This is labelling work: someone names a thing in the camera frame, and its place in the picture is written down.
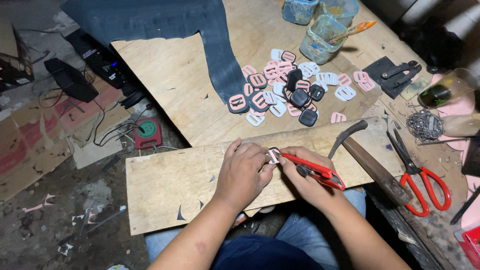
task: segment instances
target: blue jeans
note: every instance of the blue jeans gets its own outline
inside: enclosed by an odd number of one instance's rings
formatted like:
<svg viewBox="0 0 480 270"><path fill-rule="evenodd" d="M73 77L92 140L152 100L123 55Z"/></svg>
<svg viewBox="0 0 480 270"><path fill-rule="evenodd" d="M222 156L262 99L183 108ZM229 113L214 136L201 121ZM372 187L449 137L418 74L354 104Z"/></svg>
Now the blue jeans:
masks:
<svg viewBox="0 0 480 270"><path fill-rule="evenodd" d="M361 193L349 189L344 191L343 194L365 217L365 191ZM177 228L145 235L150 262L153 262L182 229ZM342 262L348 264L349 258L343 245L335 245L340 241L335 230L327 218L314 207L306 209L301 214L292 213L275 238L305 251L325 270L339 269L339 262L340 264ZM228 243L230 241L225 240L222 245Z"/></svg>

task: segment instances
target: glue container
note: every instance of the glue container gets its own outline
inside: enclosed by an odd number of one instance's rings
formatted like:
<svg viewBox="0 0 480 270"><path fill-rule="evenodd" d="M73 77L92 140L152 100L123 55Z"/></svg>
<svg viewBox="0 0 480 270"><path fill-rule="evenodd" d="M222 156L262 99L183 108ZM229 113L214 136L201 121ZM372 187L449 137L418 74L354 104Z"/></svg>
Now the glue container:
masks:
<svg viewBox="0 0 480 270"><path fill-rule="evenodd" d="M357 0L321 0L318 4L315 19L320 15L328 15L347 27L353 16L359 12Z"/></svg>
<svg viewBox="0 0 480 270"><path fill-rule="evenodd" d="M325 64L334 53L343 45L347 38L330 45L325 42L337 34L343 33L347 30L345 26L327 15L320 15L308 27L305 38L300 44L300 51L310 60L317 64Z"/></svg>
<svg viewBox="0 0 480 270"><path fill-rule="evenodd" d="M285 0L283 19L295 24L306 25L313 17L319 0Z"/></svg>

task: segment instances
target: box cutter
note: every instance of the box cutter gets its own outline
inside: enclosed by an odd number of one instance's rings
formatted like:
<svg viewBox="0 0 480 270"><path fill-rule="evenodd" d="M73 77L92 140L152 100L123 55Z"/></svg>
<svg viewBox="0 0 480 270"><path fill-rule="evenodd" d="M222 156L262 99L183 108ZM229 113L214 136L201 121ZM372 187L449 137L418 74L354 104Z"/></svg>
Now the box cutter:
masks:
<svg viewBox="0 0 480 270"><path fill-rule="evenodd" d="M315 164L313 162L303 160L301 158L295 157L290 154L279 154L273 152L275 157L278 159L280 156L288 159L289 161L297 165L297 171L303 176L306 177L309 175L311 178L317 180L318 183L329 186L331 188L336 188L339 190L345 190L345 184L343 183L340 176L337 175L333 170Z"/></svg>

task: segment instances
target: right hand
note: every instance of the right hand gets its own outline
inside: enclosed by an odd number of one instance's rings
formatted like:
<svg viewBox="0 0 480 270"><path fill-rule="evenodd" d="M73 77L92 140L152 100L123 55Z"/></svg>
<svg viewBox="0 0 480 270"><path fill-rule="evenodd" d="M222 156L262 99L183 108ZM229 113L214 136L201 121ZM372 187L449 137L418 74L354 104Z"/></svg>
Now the right hand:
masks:
<svg viewBox="0 0 480 270"><path fill-rule="evenodd" d="M335 171L335 167L331 160L312 152L305 147L289 146L280 149L280 153L297 156L301 159L308 160ZM297 165L288 159L280 157L279 161L283 167L283 172L290 179L302 198L319 210L324 211L331 207L335 207L339 200L345 199L341 190L322 185L310 176L301 176L297 171Z"/></svg>

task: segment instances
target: rubber sheet scrap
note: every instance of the rubber sheet scrap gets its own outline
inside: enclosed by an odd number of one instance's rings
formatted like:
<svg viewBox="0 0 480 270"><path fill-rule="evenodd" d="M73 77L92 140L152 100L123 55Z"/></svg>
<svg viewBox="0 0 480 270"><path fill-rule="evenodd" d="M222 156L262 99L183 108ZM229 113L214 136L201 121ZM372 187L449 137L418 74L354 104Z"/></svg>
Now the rubber sheet scrap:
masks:
<svg viewBox="0 0 480 270"><path fill-rule="evenodd" d="M221 0L69 0L61 9L107 48L115 40L186 38L200 32L210 80L223 103L243 89L245 78L233 55Z"/></svg>

